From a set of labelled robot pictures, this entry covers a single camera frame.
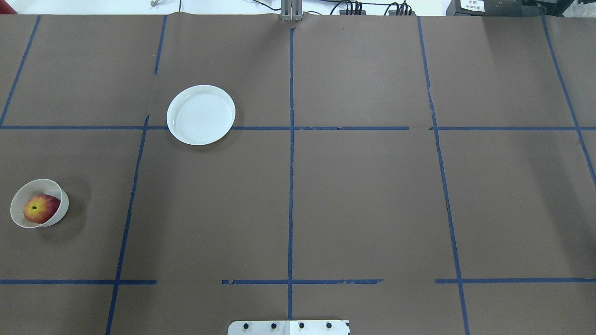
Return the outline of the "white round plate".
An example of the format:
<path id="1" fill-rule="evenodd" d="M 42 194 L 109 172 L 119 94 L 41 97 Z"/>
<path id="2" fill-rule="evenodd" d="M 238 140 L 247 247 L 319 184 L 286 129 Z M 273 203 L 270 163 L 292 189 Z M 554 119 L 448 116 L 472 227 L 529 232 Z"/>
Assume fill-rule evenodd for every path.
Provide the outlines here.
<path id="1" fill-rule="evenodd" d="M 236 120 L 236 105 L 226 91 L 196 85 L 178 93 L 168 106 L 170 133 L 190 146 L 206 146 L 222 139 Z"/>

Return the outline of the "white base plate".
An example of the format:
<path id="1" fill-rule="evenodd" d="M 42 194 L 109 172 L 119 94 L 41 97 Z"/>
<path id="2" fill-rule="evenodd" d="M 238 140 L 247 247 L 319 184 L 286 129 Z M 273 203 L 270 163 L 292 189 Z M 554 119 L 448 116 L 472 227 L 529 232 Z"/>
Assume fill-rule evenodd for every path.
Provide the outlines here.
<path id="1" fill-rule="evenodd" d="M 228 335 L 349 335 L 344 320 L 266 320 L 230 323 Z"/>

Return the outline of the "aluminium frame post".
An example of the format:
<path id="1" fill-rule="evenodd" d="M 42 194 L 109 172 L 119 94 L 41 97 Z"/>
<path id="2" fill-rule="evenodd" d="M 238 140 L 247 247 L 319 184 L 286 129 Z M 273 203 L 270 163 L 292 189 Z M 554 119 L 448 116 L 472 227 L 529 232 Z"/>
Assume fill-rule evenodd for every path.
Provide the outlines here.
<path id="1" fill-rule="evenodd" d="M 281 0 L 279 15 L 281 21 L 302 21 L 304 17 L 302 3 L 302 0 Z"/>

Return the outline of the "brown paper table mat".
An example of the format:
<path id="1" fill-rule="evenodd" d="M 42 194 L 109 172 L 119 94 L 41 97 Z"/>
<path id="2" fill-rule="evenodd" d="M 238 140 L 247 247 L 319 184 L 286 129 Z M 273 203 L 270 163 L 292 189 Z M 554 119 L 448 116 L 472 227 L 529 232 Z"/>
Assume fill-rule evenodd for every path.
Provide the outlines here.
<path id="1" fill-rule="evenodd" d="M 190 146 L 172 99 L 231 130 Z M 9 207 L 57 182 L 64 218 Z M 1 333 L 595 333 L 595 20 L 1 17 Z"/>

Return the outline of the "white paper bowl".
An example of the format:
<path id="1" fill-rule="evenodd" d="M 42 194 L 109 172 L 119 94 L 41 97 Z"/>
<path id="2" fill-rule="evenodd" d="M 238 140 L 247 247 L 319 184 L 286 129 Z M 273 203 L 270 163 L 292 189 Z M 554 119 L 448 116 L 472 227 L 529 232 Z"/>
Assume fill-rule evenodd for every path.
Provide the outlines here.
<path id="1" fill-rule="evenodd" d="M 9 211 L 18 226 L 43 228 L 64 218 L 68 207 L 69 197 L 57 182 L 38 179 L 23 185 L 15 193 Z"/>

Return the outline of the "red yellow apple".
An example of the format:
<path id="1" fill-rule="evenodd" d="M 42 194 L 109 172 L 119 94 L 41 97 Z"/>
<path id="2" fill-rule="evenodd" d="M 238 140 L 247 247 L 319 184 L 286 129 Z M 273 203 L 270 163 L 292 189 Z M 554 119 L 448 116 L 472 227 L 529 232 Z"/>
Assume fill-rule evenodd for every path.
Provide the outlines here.
<path id="1" fill-rule="evenodd" d="M 53 217 L 60 204 L 61 200 L 52 195 L 35 195 L 24 205 L 23 216 L 29 222 L 41 225 Z"/>

